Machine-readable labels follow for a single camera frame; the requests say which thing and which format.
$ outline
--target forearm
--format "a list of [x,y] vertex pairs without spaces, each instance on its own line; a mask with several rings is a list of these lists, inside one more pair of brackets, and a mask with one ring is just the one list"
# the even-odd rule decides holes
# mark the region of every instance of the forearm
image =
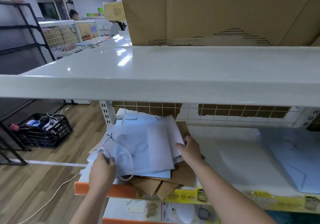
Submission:
[[69,224],[96,224],[101,207],[106,199],[105,191],[89,190],[88,194],[78,207]]
[[264,210],[226,182],[204,161],[196,162],[191,167],[222,223],[275,223]]

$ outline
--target plastic crate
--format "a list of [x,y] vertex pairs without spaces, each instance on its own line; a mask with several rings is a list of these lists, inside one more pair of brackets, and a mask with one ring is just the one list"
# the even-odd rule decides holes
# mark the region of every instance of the plastic crate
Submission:
[[[42,129],[41,127],[49,122],[50,116],[52,116],[52,118],[56,118],[58,123],[49,130]],[[38,121],[40,119],[39,127],[29,127],[28,129],[22,129],[15,132],[22,144],[30,145],[32,147],[55,149],[60,146],[73,131],[64,114],[49,114],[48,116],[47,114],[35,113],[19,124],[19,126],[25,126],[29,120]]]

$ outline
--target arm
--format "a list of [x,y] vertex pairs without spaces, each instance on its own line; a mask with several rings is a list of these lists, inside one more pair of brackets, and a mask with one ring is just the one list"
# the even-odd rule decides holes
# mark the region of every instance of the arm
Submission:
[[69,224],[96,224],[101,207],[116,176],[114,158],[107,163],[104,154],[99,153],[89,175],[89,191]]
[[200,146],[190,136],[177,144],[182,158],[198,177],[210,203],[224,224],[275,224],[259,206],[226,182],[201,159]]

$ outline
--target laminate floor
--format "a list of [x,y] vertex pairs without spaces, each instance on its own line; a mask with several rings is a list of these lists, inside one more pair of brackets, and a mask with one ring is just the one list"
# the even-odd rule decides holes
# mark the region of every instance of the laminate floor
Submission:
[[[66,105],[62,113],[66,114],[74,132],[55,150],[32,148],[31,152],[19,152],[25,160],[87,163],[89,150],[106,132],[99,102]],[[19,224],[24,221],[46,204],[63,182],[83,168],[42,164],[0,166],[0,223]],[[74,195],[74,182],[79,177],[62,186],[54,199],[25,223],[68,223],[84,198]]]

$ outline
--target human hand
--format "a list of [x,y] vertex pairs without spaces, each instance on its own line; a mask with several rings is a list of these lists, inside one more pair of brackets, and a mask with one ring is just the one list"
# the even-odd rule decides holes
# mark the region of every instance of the human hand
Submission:
[[200,146],[191,136],[186,136],[183,141],[186,145],[176,143],[177,149],[180,151],[182,158],[189,165],[197,162],[202,162]]
[[109,163],[103,153],[99,153],[89,174],[89,189],[107,194],[116,177],[115,159],[111,157]]

